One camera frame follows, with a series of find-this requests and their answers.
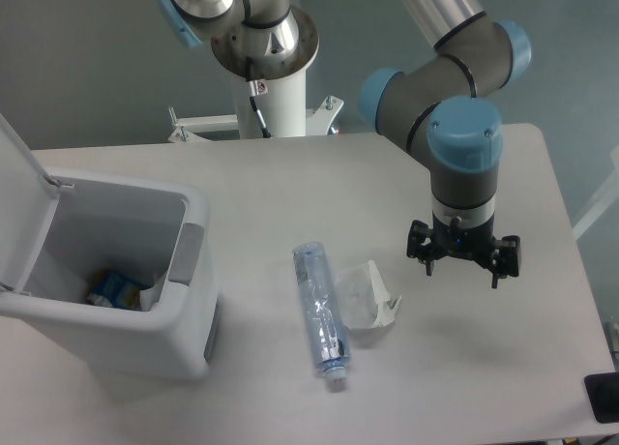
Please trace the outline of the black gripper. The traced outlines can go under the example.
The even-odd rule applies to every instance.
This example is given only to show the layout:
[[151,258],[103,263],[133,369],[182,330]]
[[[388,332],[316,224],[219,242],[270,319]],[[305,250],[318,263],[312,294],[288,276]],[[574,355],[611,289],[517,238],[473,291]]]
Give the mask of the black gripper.
[[496,238],[494,207],[455,209],[432,207],[432,223],[411,223],[406,255],[425,266],[426,275],[433,274],[434,262],[452,257],[473,262],[489,262],[491,287],[499,281],[518,277],[521,265],[521,240],[517,235]]

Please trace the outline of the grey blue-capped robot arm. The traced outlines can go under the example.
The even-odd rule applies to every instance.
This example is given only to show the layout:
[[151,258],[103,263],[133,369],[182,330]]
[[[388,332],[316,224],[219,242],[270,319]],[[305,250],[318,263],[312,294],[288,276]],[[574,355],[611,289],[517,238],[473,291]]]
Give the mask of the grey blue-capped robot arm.
[[[411,223],[406,253],[427,269],[444,257],[473,261],[495,280],[520,271],[515,235],[493,234],[502,123],[487,96],[531,60],[526,33],[494,22],[477,0],[402,0],[435,51],[406,74],[383,68],[363,83],[367,123],[427,168],[432,221]],[[209,44],[232,77],[243,138],[304,136],[306,71],[319,46],[292,0],[158,0],[188,47]]]

